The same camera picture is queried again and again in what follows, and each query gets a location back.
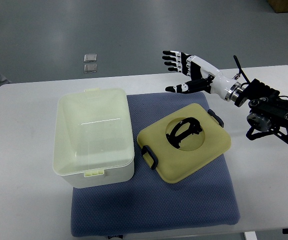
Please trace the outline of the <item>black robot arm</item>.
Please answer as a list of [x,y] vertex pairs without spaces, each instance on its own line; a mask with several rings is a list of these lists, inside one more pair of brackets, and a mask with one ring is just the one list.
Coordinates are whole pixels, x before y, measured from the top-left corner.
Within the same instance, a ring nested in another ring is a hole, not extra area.
[[279,95],[280,92],[265,85],[257,79],[249,81],[243,72],[237,56],[233,56],[239,69],[239,75],[246,80],[243,85],[235,91],[231,99],[238,107],[246,101],[250,108],[247,122],[250,129],[246,133],[249,140],[255,140],[268,135],[275,135],[288,144],[288,96]]

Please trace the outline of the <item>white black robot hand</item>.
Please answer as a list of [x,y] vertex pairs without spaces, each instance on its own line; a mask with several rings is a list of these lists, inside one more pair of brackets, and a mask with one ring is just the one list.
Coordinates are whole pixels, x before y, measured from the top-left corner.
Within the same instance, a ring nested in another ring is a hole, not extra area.
[[239,76],[227,78],[222,71],[196,55],[180,51],[164,50],[162,59],[171,72],[183,73],[190,80],[175,86],[166,87],[167,92],[191,94],[205,91],[217,94],[225,101],[236,101],[242,93]]

